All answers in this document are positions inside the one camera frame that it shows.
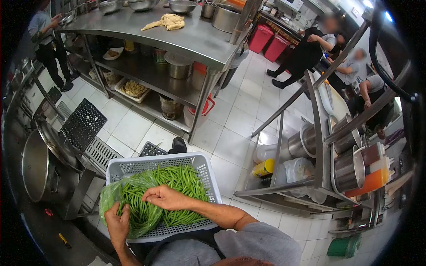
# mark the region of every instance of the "hand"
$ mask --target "hand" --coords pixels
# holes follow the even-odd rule
[[[383,129],[377,130],[377,136],[379,137],[379,139],[384,140],[386,137],[385,131]]]
[[[367,110],[367,108],[369,108],[371,106],[371,102],[370,101],[366,101],[364,104],[364,110]]]
[[[61,18],[62,18],[62,13],[59,13],[56,16],[54,16],[50,21],[60,20]]]
[[[311,34],[311,35],[309,35],[309,37],[308,37],[308,39],[306,41],[308,43],[317,42],[319,38],[320,38],[320,36],[315,35],[315,34]]]
[[[119,207],[120,203],[116,202],[109,210],[104,212],[109,237],[111,238],[111,243],[116,250],[123,248],[123,245],[126,245],[126,238],[129,234],[129,205],[124,205],[121,217],[117,215]]]
[[[194,200],[170,188],[168,185],[150,188],[142,197],[142,201],[147,201],[169,211],[188,209]]]

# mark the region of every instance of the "plastic bag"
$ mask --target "plastic bag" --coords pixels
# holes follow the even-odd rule
[[[131,186],[134,186],[140,189],[142,192],[145,192],[148,188],[158,186],[157,181],[153,177],[152,171],[144,171],[140,174],[135,174],[131,177],[123,178],[120,181],[110,183],[105,186],[101,191],[101,197],[99,200],[99,215],[101,217],[101,221],[104,225],[107,225],[105,222],[104,212],[113,206],[113,204],[117,201],[123,201],[124,198],[122,196],[123,187],[129,183]],[[130,220],[130,230],[128,239],[134,239],[141,237],[143,234],[149,232],[154,229],[159,222],[161,215],[163,213],[163,209],[151,205],[150,206],[150,215],[148,221],[144,221],[143,226],[140,224],[138,226],[133,224],[132,219]]]
[[[287,183],[303,180],[314,174],[314,165],[306,158],[296,158],[294,160],[283,163],[285,166],[285,174]],[[292,190],[290,193],[295,197],[303,197],[306,195],[307,189]]]

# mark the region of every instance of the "gray shirt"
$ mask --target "gray shirt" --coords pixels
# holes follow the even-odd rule
[[[377,92],[378,90],[383,88],[383,85],[385,85],[385,82],[382,80],[382,78],[378,74],[368,77],[367,79],[368,81],[370,81],[370,85],[371,85],[371,89],[368,91],[368,93]]]
[[[275,265],[299,266],[299,244],[279,229],[266,223],[250,223],[241,231],[220,231],[214,235],[226,258],[247,256]],[[220,261],[217,252],[197,240],[178,240],[167,244],[153,266],[209,266]]]
[[[31,37],[33,37],[37,32],[41,31],[47,25],[51,23],[50,16],[47,11],[37,11],[28,25],[28,31]],[[48,44],[53,40],[53,29],[46,31],[45,37],[40,41],[41,44]]]
[[[341,63],[339,67],[342,68],[352,68],[352,73],[349,74],[343,74],[341,72],[335,71],[336,75],[346,84],[351,84],[352,80],[354,79],[355,75],[358,73],[360,67],[361,67],[361,61],[356,60],[354,58],[349,58],[345,62]]]

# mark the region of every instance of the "beige cloth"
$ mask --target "beige cloth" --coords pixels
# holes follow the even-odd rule
[[[180,17],[176,14],[164,14],[161,16],[161,19],[159,21],[151,22],[150,24],[146,25],[141,31],[144,31],[146,29],[150,29],[156,26],[164,26],[166,27],[166,30],[172,31],[174,29],[180,29],[183,26],[185,26],[184,17]]]

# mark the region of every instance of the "pink bin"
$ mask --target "pink bin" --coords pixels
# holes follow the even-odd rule
[[[250,42],[250,50],[255,53],[260,53],[269,39],[272,37],[273,32],[265,25],[257,26],[254,37]]]
[[[275,34],[271,45],[265,53],[265,58],[271,62],[275,62],[275,60],[279,57],[279,55],[284,51],[284,49],[290,45],[290,42]]]

